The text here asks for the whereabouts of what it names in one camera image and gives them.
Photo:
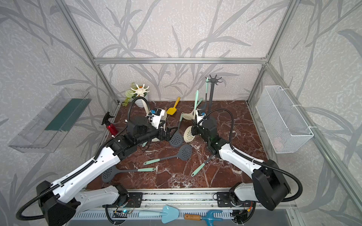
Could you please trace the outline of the large cream skimmer green handle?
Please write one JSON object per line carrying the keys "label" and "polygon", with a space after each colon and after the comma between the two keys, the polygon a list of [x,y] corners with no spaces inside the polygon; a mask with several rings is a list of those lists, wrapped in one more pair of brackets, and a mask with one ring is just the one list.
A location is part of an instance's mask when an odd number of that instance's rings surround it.
{"label": "large cream skimmer green handle", "polygon": [[[197,90],[196,94],[195,94],[195,102],[194,102],[194,108],[193,108],[195,110],[197,108],[196,105],[197,105],[198,99],[199,99],[199,91]],[[189,143],[189,142],[194,140],[195,136],[192,134],[192,126],[189,126],[185,130],[183,138],[184,138],[184,141],[186,143]]]}

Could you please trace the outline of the grey skimmer near right arm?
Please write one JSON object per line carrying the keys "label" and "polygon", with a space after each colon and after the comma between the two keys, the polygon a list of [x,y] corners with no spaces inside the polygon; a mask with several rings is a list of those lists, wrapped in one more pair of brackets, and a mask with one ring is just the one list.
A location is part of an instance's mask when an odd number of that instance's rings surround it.
{"label": "grey skimmer near right arm", "polygon": [[209,156],[200,166],[198,166],[191,174],[192,177],[196,176],[202,168],[212,159],[215,157],[215,154]]}

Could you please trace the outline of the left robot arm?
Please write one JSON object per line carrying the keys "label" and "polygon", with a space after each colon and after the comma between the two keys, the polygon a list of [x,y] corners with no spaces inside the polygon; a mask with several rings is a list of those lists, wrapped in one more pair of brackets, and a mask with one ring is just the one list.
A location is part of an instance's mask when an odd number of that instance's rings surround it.
{"label": "left robot arm", "polygon": [[122,186],[89,193],[81,191],[100,174],[134,153],[139,145],[155,138],[169,141],[173,129],[166,127],[165,123],[158,116],[154,116],[152,121],[142,116],[128,120],[126,128],[101,145],[86,163],[56,181],[41,182],[36,187],[36,201],[42,215],[35,219],[43,218],[49,226],[63,226],[79,212],[125,199],[126,191]]}

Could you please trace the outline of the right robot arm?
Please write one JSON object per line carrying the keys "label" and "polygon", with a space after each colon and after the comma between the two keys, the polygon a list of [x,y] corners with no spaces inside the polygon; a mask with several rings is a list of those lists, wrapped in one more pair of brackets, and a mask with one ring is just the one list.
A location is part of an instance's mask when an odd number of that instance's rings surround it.
{"label": "right robot arm", "polygon": [[242,202],[253,201],[273,211],[289,194],[290,186],[276,162],[268,160],[267,166],[261,166],[262,160],[256,159],[237,148],[232,148],[229,141],[221,138],[217,132],[216,120],[212,117],[192,120],[192,135],[200,135],[207,143],[207,150],[216,157],[233,164],[252,179],[252,183],[236,183],[230,190],[230,202],[240,206]]}

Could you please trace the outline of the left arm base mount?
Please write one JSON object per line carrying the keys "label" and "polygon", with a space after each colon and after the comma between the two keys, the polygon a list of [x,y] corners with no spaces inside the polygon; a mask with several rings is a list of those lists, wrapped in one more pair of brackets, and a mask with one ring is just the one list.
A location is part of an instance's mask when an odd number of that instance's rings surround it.
{"label": "left arm base mount", "polygon": [[140,208],[142,202],[142,192],[130,192],[127,196],[121,196],[114,204],[103,205],[108,208]]}

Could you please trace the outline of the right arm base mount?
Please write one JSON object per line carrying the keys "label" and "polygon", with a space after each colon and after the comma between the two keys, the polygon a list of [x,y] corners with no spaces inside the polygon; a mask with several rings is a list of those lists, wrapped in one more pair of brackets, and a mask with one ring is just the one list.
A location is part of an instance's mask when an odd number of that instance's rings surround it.
{"label": "right arm base mount", "polygon": [[217,206],[222,208],[249,208],[253,205],[252,201],[240,201],[229,192],[217,192],[213,199],[217,201]]}

